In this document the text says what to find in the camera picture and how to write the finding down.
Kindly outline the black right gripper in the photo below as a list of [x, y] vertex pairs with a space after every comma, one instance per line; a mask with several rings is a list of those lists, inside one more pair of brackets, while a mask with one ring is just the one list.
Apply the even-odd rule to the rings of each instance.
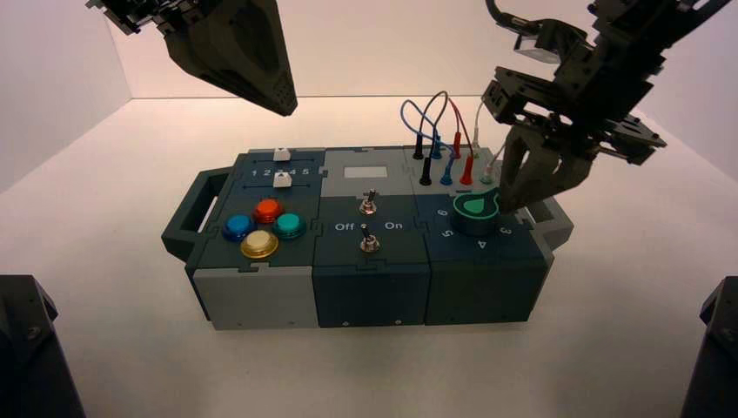
[[665, 146], [631, 111], [652, 90], [650, 79], [662, 71], [664, 51], [726, 6], [592, 1], [587, 9], [597, 35], [589, 41], [585, 31], [561, 20], [525, 19], [486, 2], [495, 23], [516, 35], [516, 51], [557, 66], [550, 80], [498, 67], [484, 94], [496, 121], [512, 126], [500, 210], [512, 212], [575, 188], [600, 152], [641, 165]]

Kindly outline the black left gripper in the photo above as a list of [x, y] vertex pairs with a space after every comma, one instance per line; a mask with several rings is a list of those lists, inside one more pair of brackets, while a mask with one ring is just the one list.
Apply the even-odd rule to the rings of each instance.
[[[89, 0], [125, 35], [176, 5], [168, 0]], [[164, 21], [170, 58], [186, 73], [287, 117], [296, 91], [275, 1], [185, 2]]]

